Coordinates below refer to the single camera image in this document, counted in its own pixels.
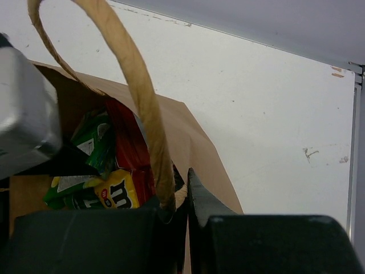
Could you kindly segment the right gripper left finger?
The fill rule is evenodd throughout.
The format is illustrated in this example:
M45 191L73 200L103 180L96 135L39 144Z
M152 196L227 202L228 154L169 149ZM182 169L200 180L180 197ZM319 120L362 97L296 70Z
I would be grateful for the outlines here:
M188 209L48 210L15 220L9 273L177 273Z

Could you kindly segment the brown paper bag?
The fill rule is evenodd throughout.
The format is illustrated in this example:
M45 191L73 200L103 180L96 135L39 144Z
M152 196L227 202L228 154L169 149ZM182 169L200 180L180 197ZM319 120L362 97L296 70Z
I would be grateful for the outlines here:
M203 186L233 212L242 215L240 203L218 153L187 107L155 93L150 74L133 39L106 1L77 1L99 29L115 55L126 85L106 80L86 79L75 72L57 53L45 32L39 15L40 2L28 1L30 20L58 68L30 61L56 89L63 137L71 138L86 113L107 111L106 101L114 99L139 119L149 151L157 206L175 213L183 204L188 209L185 249L190 249L188 171L193 169ZM10 180L10 221L51 209L43 197L51 187L50 175L12 175ZM1 249L1 272L8 272L8 243Z

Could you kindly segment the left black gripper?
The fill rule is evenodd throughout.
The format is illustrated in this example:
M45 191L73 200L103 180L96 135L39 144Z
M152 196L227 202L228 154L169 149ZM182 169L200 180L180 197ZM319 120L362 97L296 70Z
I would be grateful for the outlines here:
M85 152L63 137L62 148L52 159L15 175L99 176L97 169L86 163L87 159Z

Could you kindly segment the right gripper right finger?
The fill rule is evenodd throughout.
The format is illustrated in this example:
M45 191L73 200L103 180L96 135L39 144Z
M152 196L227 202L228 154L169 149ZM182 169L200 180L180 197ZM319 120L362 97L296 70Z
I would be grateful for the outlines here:
M240 215L188 171L193 273L363 273L342 226L325 215Z

